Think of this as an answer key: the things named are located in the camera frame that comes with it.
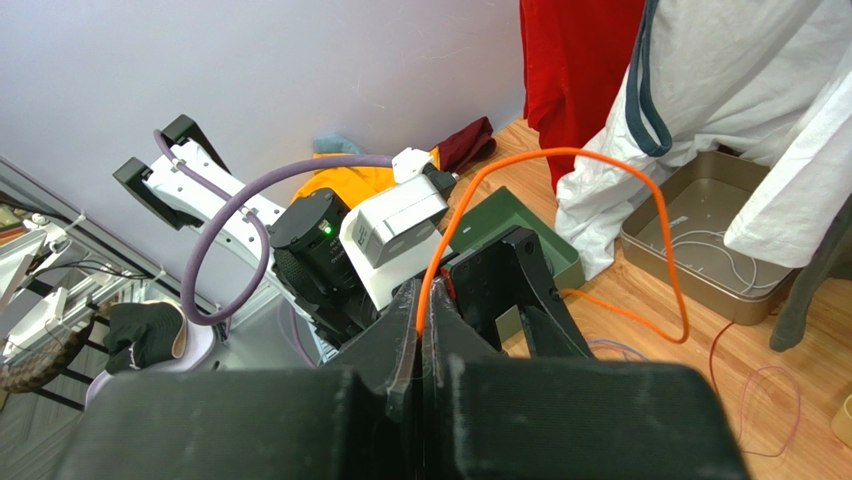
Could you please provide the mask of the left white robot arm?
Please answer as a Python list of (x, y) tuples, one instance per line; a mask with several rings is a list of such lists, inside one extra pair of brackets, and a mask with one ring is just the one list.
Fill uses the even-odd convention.
[[(500, 350), (500, 320), (517, 327), (538, 356), (587, 358), (590, 347), (562, 300), (555, 236), (540, 221), (501, 219), (484, 202), (461, 219), (463, 232), (441, 232), (454, 176), (430, 155), (332, 155), (280, 167), (251, 184), (234, 178), (198, 124), (180, 116), (154, 134), (161, 157), (128, 160), (114, 176), (141, 204), (176, 229), (197, 229), (201, 243), (184, 275), (181, 299), (193, 323), (222, 323), (235, 312), (200, 313), (196, 281), (209, 247), (219, 243), (255, 267), (251, 286), (273, 282), (328, 347), (323, 363), (350, 352), (404, 286), (433, 286), (426, 337), (440, 317)], [(339, 187), (318, 187), (289, 206), (263, 191), (312, 170), (376, 167), (390, 187), (348, 205)]]

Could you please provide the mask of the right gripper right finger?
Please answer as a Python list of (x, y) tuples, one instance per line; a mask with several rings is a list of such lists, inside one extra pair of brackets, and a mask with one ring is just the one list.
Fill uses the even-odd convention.
[(472, 415), (493, 390), (487, 377), (499, 353), (458, 312), (443, 281), (430, 287), (423, 334), (424, 424)]

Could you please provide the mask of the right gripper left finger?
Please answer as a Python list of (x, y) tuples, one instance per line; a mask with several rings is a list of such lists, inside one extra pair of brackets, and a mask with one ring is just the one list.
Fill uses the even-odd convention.
[(326, 363), (328, 368), (349, 368), (383, 403), (394, 423), (405, 419), (407, 402), (418, 364), (417, 307), (422, 281), (404, 282), (380, 317), (345, 344)]

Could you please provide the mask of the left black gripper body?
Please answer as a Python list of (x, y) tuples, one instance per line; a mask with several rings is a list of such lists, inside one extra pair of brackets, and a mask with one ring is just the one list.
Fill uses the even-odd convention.
[(448, 263), (461, 318), (500, 350), (497, 319), (515, 308), (533, 357), (591, 359), (591, 349), (549, 271), (538, 235), (514, 226)]

